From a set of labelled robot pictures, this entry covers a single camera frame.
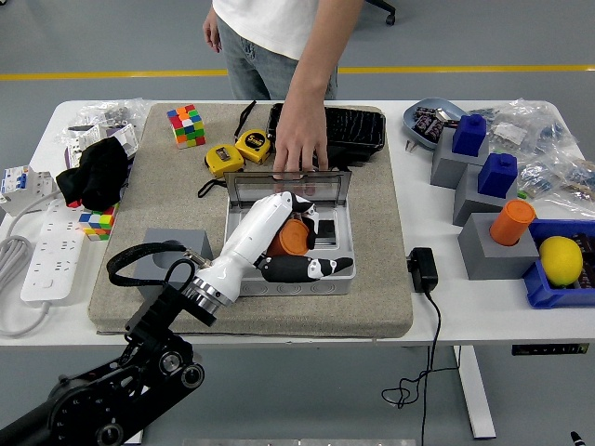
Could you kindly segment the person's right hand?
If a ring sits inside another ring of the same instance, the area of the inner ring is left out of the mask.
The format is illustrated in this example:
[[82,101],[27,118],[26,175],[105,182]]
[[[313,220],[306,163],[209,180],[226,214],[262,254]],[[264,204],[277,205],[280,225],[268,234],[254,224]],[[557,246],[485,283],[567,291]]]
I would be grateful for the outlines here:
[[218,18],[213,9],[210,9],[205,17],[203,23],[203,35],[207,46],[218,54],[221,51],[222,46],[218,31]]

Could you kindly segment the person's left hand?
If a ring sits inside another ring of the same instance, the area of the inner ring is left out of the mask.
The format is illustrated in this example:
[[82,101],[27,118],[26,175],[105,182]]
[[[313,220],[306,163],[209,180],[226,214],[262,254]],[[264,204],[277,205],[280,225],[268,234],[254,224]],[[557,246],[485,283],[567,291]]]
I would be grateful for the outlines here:
[[274,172],[329,168],[324,98],[288,98],[276,129]]

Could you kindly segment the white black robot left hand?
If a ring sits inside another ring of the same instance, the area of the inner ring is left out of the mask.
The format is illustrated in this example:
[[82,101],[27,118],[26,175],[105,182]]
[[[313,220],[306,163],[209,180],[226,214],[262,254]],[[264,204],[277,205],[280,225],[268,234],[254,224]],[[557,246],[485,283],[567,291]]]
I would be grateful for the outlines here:
[[345,294],[355,274],[350,243],[332,253],[315,248],[316,203],[290,191],[257,200],[184,295],[213,314],[241,295]]

